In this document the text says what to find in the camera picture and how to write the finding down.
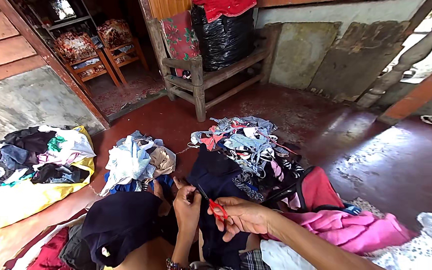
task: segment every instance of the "shelf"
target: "shelf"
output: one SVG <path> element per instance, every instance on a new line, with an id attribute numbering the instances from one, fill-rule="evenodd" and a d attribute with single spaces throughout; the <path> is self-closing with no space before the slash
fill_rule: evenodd
<path id="1" fill-rule="evenodd" d="M 78 23 L 78 22 L 82 22 L 82 21 L 85 21 L 87 19 L 91 19 L 91 16 L 88 15 L 88 16 L 84 16 L 84 17 L 81 17 L 81 18 L 77 18 L 77 19 L 71 20 L 71 21 L 67 21 L 67 22 L 63 22 L 63 23 L 60 23 L 60 24 L 56 24 L 56 25 L 50 26 L 50 27 L 46 27 L 46 30 L 51 31 L 51 30 L 62 28 L 62 27 L 65 27 L 65 26 L 69 26 L 69 25 L 72 25 L 72 24 L 75 24 L 75 23 Z"/>

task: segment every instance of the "beaded bracelet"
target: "beaded bracelet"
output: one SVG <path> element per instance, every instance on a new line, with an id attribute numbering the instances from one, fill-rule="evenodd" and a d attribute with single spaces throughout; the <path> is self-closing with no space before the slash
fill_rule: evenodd
<path id="1" fill-rule="evenodd" d="M 189 267 L 181 267 L 177 263 L 173 262 L 171 258 L 166 259 L 167 270 L 191 270 Z"/>

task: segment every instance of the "black plastic bag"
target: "black plastic bag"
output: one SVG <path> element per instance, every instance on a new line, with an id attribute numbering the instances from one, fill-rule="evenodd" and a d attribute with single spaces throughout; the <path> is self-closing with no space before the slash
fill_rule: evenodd
<path id="1" fill-rule="evenodd" d="M 236 17 L 221 15 L 208 23 L 204 8 L 194 5 L 191 23 L 199 40 L 204 71 L 230 66 L 255 50 L 253 9 Z"/>

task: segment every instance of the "beige fabric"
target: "beige fabric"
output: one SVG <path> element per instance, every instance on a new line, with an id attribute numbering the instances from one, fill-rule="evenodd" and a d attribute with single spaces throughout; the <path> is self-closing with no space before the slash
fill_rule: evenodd
<path id="1" fill-rule="evenodd" d="M 149 164 L 156 167 L 153 179 L 159 175 L 169 175 L 176 168 L 176 155 L 164 146 L 157 146 L 150 155 Z"/>

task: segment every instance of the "wooden bench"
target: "wooden bench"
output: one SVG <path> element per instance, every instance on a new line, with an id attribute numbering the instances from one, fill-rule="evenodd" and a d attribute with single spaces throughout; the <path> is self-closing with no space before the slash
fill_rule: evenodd
<path id="1" fill-rule="evenodd" d="M 161 23 L 158 19 L 148 21 L 148 30 L 169 99 L 172 101 L 175 100 L 176 95 L 191 102 L 196 107 L 196 117 L 198 121 L 204 122 L 206 120 L 207 109 L 258 81 L 261 84 L 266 84 L 268 82 L 273 66 L 273 54 L 281 32 L 281 24 L 275 23 L 266 25 L 260 33 L 260 37 L 263 39 L 261 46 L 256 47 L 254 52 L 248 57 L 226 68 L 213 72 L 203 71 L 203 59 L 201 56 L 190 58 L 189 60 L 168 58 L 165 42 L 162 37 Z M 231 78 L 233 75 L 259 61 L 262 61 L 262 68 L 258 75 L 216 97 L 212 101 L 205 101 L 205 90 Z M 191 72 L 191 80 L 172 75 L 171 67 L 189 70 Z"/>

